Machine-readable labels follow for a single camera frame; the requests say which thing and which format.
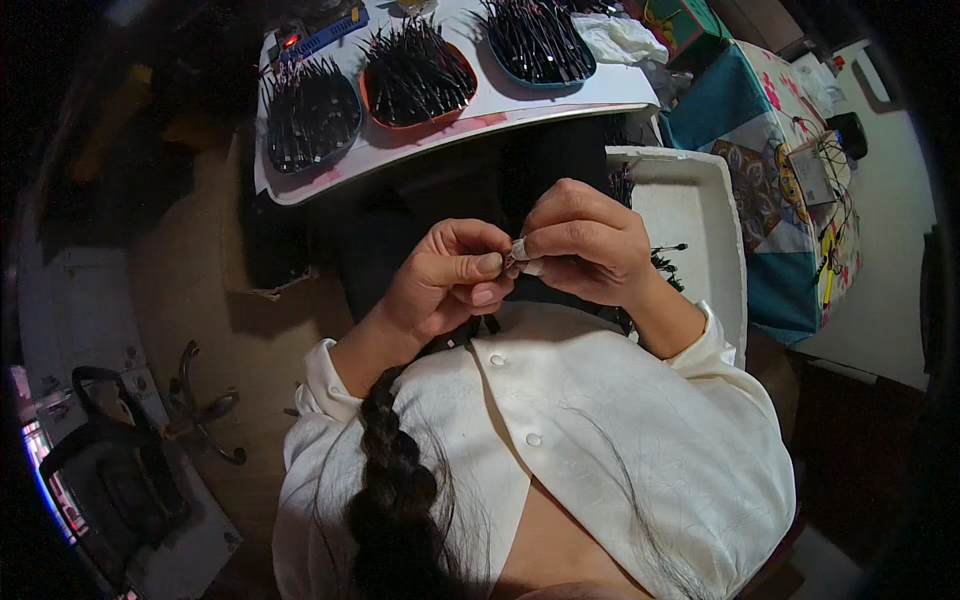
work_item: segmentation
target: orange bowl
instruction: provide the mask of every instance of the orange bowl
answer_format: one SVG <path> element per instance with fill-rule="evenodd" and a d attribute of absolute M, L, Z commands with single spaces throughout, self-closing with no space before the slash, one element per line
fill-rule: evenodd
<path fill-rule="evenodd" d="M 453 53 L 453 56 L 462 60 L 464 64 L 467 66 L 467 73 L 470 75 L 470 79 L 473 81 L 473 93 L 470 94 L 469 97 L 467 97 L 467 100 L 470 101 L 473 99 L 473 96 L 475 96 L 477 93 L 476 92 L 477 74 L 473 72 L 473 67 L 470 66 L 470 63 L 467 60 L 467 57 L 464 56 L 464 53 L 460 52 L 459 48 L 457 48 L 450 42 L 447 42 L 446 46 L 450 49 L 450 52 Z M 364 69 L 363 71 L 360 72 L 360 100 L 363 102 L 363 106 L 367 110 L 367 114 L 370 116 L 371 120 L 373 120 L 374 123 L 376 123 L 377 125 L 379 125 L 384 129 L 393 130 L 395 132 L 409 132 L 419 128 L 425 128 L 430 125 L 437 125 L 438 123 L 449 123 L 451 121 L 456 121 L 457 117 L 460 116 L 460 113 L 464 111 L 462 108 L 455 108 L 454 110 L 445 112 L 440 116 L 434 117 L 432 119 L 428 119 L 426 121 L 421 121 L 413 125 L 406 125 L 404 127 L 393 127 L 393 126 L 387 125 L 386 123 L 381 123 L 380 121 L 377 120 L 375 116 L 373 116 L 373 111 L 370 108 L 370 97 L 372 96 L 372 91 L 367 90 L 367 84 L 368 84 L 367 69 Z"/>

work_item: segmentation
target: blue bowl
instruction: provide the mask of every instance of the blue bowl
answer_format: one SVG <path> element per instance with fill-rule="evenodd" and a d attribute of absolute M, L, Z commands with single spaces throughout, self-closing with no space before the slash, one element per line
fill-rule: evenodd
<path fill-rule="evenodd" d="M 584 51 L 584 54 L 587 56 L 588 67 L 590 70 L 589 75 L 587 75 L 583 79 L 572 80 L 569 82 L 556 82 L 552 84 L 532 84 L 526 80 L 522 80 L 521 78 L 517 77 L 516 75 L 514 75 L 513 71 L 507 68 L 507 65 L 504 64 L 502 60 L 500 60 L 500 57 L 493 50 L 493 44 L 490 42 L 490 36 L 487 35 L 487 47 L 490 48 L 490 53 L 493 55 L 493 59 L 496 60 L 496 63 L 500 65 L 500 68 L 503 69 L 503 72 L 507 74 L 507 77 L 514 80 L 517 84 L 523 87 L 527 87 L 529 89 L 564 89 L 565 87 L 574 87 L 577 85 L 583 85 L 586 80 L 593 77 L 593 75 L 595 75 L 597 72 L 597 61 L 593 57 L 593 53 L 590 52 L 590 49 L 587 47 L 584 41 L 580 39 L 580 36 L 577 36 L 577 41 L 580 42 L 580 48 Z"/>
<path fill-rule="evenodd" d="M 349 137 L 347 143 L 345 143 L 341 148 L 338 148 L 338 149 L 334 150 L 333 152 L 331 152 L 330 154 L 322 157 L 320 160 L 314 161 L 314 162 L 312 162 L 312 163 L 310 163 L 310 164 L 308 164 L 308 165 L 306 165 L 306 166 L 304 166 L 304 167 L 301 167 L 301 168 L 299 168 L 299 169 L 297 169 L 297 170 L 294 170 L 294 171 L 283 171 L 283 170 L 281 169 L 281 166 L 280 166 L 280 165 L 281 165 L 281 162 L 280 162 L 280 160 L 279 160 L 279 156 L 275 156 L 274 153 L 272 153 L 272 152 L 270 151 L 271 139 L 272 139 L 272 138 L 271 138 L 270 130 L 268 129 L 268 130 L 266 131 L 266 135 L 264 135 L 263 150 L 264 150 L 264 152 L 267 154 L 267 158 L 270 160 L 271 164 L 274 166 L 274 169 L 275 169 L 278 173 L 280 173 L 280 174 L 282 174 L 282 175 L 295 175 L 295 174 L 297 174 L 297 173 L 302 173 L 302 172 L 304 172 L 304 171 L 306 171 L 306 170 L 308 170 L 308 169 L 315 169 L 315 168 L 318 168 L 318 167 L 321 167 L 321 168 L 323 168 L 323 167 L 328 167 L 328 166 L 331 165 L 332 163 L 337 162 L 338 160 L 340 160 L 341 158 L 343 158 L 344 155 L 345 155 L 347 152 L 349 152 L 350 148 L 353 147 L 353 142 L 356 141 L 357 136 L 360 134 L 360 130 L 363 129 L 363 121 L 364 121 L 364 112 L 365 112 L 365 111 L 364 111 L 363 103 L 360 101 L 360 95 L 357 93 L 356 88 L 353 86 L 353 84 L 351 84 L 351 83 L 349 82 L 349 80 L 347 80 L 347 83 L 349 84 L 350 90 L 353 92 L 353 101 L 356 103 L 358 109 L 360 110 L 360 119 L 357 121 L 357 127 L 356 127 L 356 129 L 354 129 L 353 132 L 350 134 L 350 137 Z"/>

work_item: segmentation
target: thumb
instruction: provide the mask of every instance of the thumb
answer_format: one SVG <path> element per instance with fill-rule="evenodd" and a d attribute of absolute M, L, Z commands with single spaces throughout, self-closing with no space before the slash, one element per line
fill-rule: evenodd
<path fill-rule="evenodd" d="M 415 258 L 413 267 L 427 285 L 450 287 L 496 279 L 503 271 L 503 255 L 490 252 L 479 256 L 443 256 L 424 252 Z"/>

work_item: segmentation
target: blue tray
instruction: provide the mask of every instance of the blue tray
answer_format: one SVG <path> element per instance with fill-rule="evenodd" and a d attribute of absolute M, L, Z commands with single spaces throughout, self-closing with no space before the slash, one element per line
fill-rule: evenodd
<path fill-rule="evenodd" d="M 356 31 L 362 27 L 366 27 L 367 23 L 369 22 L 370 14 L 367 13 L 366 7 L 362 8 L 360 9 L 358 19 L 356 21 L 351 19 L 349 15 L 345 16 L 333 24 L 327 25 L 307 39 L 298 41 L 291 48 L 287 48 L 284 52 L 287 53 L 288 57 L 293 57 L 294 54 L 297 54 L 305 59 L 321 48 L 332 44 L 346 34 Z"/>
<path fill-rule="evenodd" d="M 527 87 L 529 89 L 563 89 L 565 87 L 583 85 L 586 80 L 593 77 L 597 72 L 597 60 L 593 57 L 593 53 L 590 52 L 590 49 L 587 47 L 584 41 L 580 39 L 580 36 L 577 36 L 577 41 L 580 42 L 581 49 L 583 49 L 584 54 L 587 55 L 589 67 L 590 67 L 589 75 L 587 75 L 584 79 L 573 80 L 570 82 L 556 82 L 554 84 L 532 84 L 528 81 L 522 80 L 521 78 L 517 77 L 516 75 L 514 75 L 514 73 L 510 69 L 507 68 L 507 65 L 505 65 L 500 60 L 500 57 L 496 54 L 496 52 L 494 52 L 493 44 L 490 42 L 490 36 L 487 35 L 487 47 L 490 48 L 490 53 L 493 55 L 493 59 L 496 60 L 496 63 L 500 65 L 500 68 L 503 69 L 503 72 L 506 73 L 510 79 L 514 80 L 517 84 L 522 85 L 523 87 Z"/>

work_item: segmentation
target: braided hair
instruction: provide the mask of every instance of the braided hair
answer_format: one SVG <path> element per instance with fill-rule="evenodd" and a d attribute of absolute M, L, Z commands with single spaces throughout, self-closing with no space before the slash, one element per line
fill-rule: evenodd
<path fill-rule="evenodd" d="M 400 371 L 385 371 L 360 405 L 367 463 L 363 489 L 347 504 L 347 526 L 359 545 L 350 576 L 363 598 L 463 597 L 459 566 L 445 543 L 453 502 L 441 510 L 438 525 L 430 515 L 440 492 L 437 477 L 420 463 L 420 447 L 400 429 L 394 410 L 390 390 Z"/>

